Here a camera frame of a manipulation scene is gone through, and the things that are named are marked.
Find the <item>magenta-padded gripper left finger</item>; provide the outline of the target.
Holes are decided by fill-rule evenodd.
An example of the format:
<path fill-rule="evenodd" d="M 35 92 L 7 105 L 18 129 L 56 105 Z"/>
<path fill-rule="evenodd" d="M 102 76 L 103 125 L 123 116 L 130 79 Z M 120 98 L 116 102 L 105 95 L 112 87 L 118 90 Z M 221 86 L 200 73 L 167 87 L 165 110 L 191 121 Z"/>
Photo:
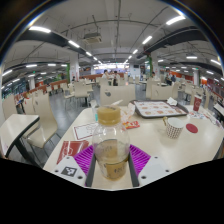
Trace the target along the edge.
<path fill-rule="evenodd" d="M 52 173 L 82 187 L 91 187 L 96 159 L 93 147 L 83 149 L 75 156 L 65 156 Z"/>

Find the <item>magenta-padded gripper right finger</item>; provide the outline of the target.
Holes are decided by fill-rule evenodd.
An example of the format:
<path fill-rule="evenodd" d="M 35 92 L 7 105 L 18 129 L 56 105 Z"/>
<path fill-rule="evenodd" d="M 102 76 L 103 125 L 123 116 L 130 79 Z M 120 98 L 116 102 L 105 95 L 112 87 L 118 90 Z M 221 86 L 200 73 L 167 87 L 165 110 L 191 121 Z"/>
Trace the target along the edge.
<path fill-rule="evenodd" d="M 151 156 L 134 145 L 130 146 L 128 162 L 134 187 L 145 186 L 171 173 L 160 157 Z"/>

